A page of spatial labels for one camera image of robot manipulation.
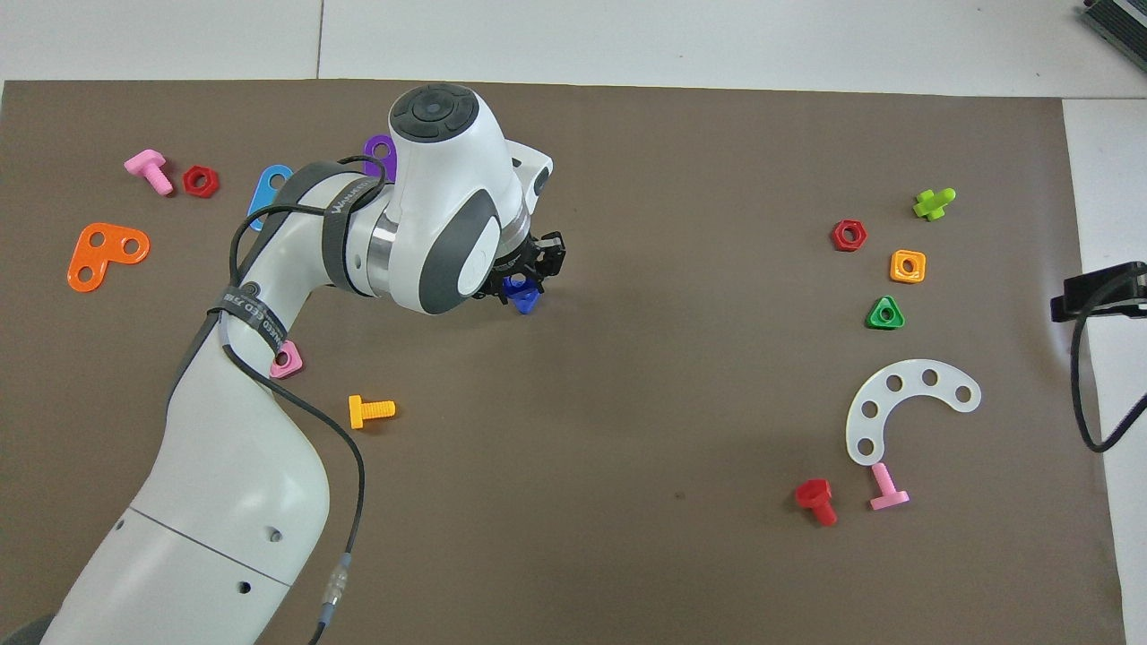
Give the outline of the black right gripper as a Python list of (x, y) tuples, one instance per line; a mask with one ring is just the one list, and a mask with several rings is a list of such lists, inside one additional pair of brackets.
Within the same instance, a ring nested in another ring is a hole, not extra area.
[(1066, 278), (1062, 281), (1062, 293), (1050, 298), (1050, 320), (1069, 322), (1077, 319), (1087, 305), (1092, 305), (1090, 317), (1146, 317), (1144, 271), (1144, 262), (1121, 262), (1107, 269)]

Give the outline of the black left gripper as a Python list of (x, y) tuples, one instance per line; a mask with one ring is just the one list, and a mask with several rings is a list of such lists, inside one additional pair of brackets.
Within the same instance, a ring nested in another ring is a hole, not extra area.
[(512, 252), (496, 258), (487, 280), (473, 297), (496, 297), (501, 305), (508, 305), (508, 300), (518, 297), (520, 294), (544, 294), (545, 280), (560, 273), (563, 261), (565, 242), (557, 231), (543, 238), (528, 234)]

